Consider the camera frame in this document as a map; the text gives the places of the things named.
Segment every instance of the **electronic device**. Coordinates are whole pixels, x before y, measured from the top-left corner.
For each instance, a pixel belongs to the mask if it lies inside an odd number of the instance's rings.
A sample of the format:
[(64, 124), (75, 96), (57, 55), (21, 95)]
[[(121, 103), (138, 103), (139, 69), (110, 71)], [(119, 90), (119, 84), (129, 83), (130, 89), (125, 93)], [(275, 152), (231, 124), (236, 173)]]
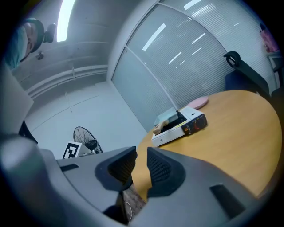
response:
[(97, 139), (90, 133), (89, 130), (83, 127), (76, 127), (73, 132), (73, 140), (74, 142), (84, 144), (89, 150), (91, 150), (94, 154), (102, 153), (103, 150), (97, 141)]
[(177, 115), (178, 119), (164, 126), (160, 134), (153, 134), (152, 143), (154, 146), (168, 143), (185, 134), (193, 134), (207, 126), (205, 114), (189, 106), (178, 111)]

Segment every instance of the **white wall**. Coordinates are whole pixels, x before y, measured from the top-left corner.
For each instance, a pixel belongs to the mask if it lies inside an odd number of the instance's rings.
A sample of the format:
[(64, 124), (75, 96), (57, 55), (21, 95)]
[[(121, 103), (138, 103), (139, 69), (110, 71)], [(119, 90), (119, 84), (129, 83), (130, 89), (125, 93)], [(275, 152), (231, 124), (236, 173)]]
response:
[(124, 26), (127, 18), (132, 14), (132, 11), (138, 6), (143, 0), (108, 0), (110, 3), (106, 3), (109, 7), (109, 28), (108, 28), (108, 42), (106, 52), (109, 54), (112, 50), (115, 40), (118, 37), (118, 34)]
[(112, 82), (91, 76), (60, 85), (35, 99), (26, 123), (38, 146), (62, 158), (75, 127), (88, 129), (103, 152), (138, 146), (146, 131)]

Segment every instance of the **electric fan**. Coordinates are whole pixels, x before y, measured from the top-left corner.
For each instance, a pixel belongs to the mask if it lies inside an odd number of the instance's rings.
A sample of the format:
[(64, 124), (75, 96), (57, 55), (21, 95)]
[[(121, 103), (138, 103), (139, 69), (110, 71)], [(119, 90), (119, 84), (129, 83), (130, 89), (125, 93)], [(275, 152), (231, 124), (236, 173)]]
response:
[(98, 154), (103, 152), (96, 138), (92, 135), (92, 133), (90, 133), (89, 130), (83, 127), (79, 126), (75, 128), (73, 140), (74, 142), (84, 144), (89, 150), (92, 151), (92, 153)]

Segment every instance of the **pink object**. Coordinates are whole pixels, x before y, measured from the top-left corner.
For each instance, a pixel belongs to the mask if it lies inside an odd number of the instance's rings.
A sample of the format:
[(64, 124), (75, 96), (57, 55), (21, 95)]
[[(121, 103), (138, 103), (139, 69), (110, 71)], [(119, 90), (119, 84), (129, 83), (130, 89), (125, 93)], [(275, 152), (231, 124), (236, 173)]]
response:
[(207, 103), (208, 103), (208, 96), (203, 96), (203, 97), (200, 97), (200, 98), (197, 98), (191, 101), (189, 104), (187, 104), (187, 106), (191, 108), (199, 109), (205, 106)]
[(268, 52), (276, 52), (279, 50), (279, 47), (277, 46), (273, 36), (267, 30), (261, 31), (260, 35), (264, 41), (266, 48), (268, 49)]

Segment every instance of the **ceiling light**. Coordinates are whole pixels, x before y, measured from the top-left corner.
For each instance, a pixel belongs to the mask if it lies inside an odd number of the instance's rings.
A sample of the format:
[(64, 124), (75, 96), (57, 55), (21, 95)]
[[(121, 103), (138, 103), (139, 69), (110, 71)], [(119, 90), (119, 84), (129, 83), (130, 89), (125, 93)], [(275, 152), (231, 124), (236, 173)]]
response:
[(198, 41), (199, 39), (201, 39), (203, 36), (205, 36), (205, 33), (203, 33), (201, 36), (199, 36), (196, 40), (194, 40), (191, 44), (194, 44), (196, 41)]
[(180, 54), (181, 54), (181, 52), (179, 52), (173, 59), (171, 59), (169, 64), (171, 64), (171, 62), (174, 61)]
[(193, 5), (195, 5), (196, 3), (200, 2), (201, 0), (192, 0), (190, 1), (188, 4), (186, 4), (183, 8), (185, 10), (189, 9), (190, 7), (192, 7)]
[(145, 44), (145, 46), (142, 48), (142, 50), (147, 50), (150, 44), (154, 41), (154, 39), (163, 31), (163, 29), (166, 27), (166, 25), (163, 23), (157, 31), (151, 36), (151, 38), (148, 40), (148, 42)]
[(65, 41), (67, 39), (67, 29), (70, 14), (75, 0), (63, 0), (57, 23), (57, 42)]
[[(201, 47), (197, 51), (200, 51), (200, 50), (201, 50)], [(197, 51), (195, 51), (192, 55), (194, 55)]]

